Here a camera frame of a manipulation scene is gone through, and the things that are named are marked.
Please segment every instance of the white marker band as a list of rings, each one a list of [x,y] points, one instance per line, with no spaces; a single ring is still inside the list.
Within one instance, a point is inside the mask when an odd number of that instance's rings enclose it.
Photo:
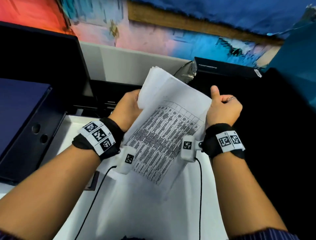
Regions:
[[[78,133],[89,141],[99,156],[115,144],[113,134],[101,121],[89,122]]]
[[[216,137],[223,153],[234,149],[242,149],[243,151],[245,150],[244,145],[241,143],[240,138],[235,131],[225,131],[216,134]]]

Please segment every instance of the shirt sleeve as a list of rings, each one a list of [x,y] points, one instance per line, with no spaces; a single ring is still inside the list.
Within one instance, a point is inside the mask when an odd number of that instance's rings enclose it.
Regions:
[[[19,240],[19,238],[16,238],[2,231],[0,231],[0,239],[1,240]]]
[[[235,237],[232,240],[299,240],[299,238],[284,230],[267,228],[263,231]]]

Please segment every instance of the painting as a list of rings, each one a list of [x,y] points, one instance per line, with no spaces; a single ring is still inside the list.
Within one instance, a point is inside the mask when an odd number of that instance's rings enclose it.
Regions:
[[[126,0],[1,0],[0,21],[74,34],[80,41],[95,44],[251,67],[272,48],[129,21]]]

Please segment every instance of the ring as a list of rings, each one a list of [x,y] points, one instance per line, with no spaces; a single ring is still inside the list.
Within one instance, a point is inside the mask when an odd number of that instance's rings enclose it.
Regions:
[[[234,96],[232,96],[232,97],[230,97],[229,99],[227,99],[227,103],[230,101],[230,100],[232,100],[232,99],[235,99],[236,97],[234,97]]]

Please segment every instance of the hand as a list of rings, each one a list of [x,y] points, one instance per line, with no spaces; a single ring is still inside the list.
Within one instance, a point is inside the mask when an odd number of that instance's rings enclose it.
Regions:
[[[142,109],[139,109],[137,105],[139,92],[140,89],[125,93],[109,116],[109,119],[116,122],[123,132],[127,132],[142,112]]]
[[[242,110],[241,103],[236,98],[223,103],[232,96],[220,95],[217,86],[211,87],[212,104],[206,115],[207,127],[217,123],[227,123],[232,126],[236,122]]]

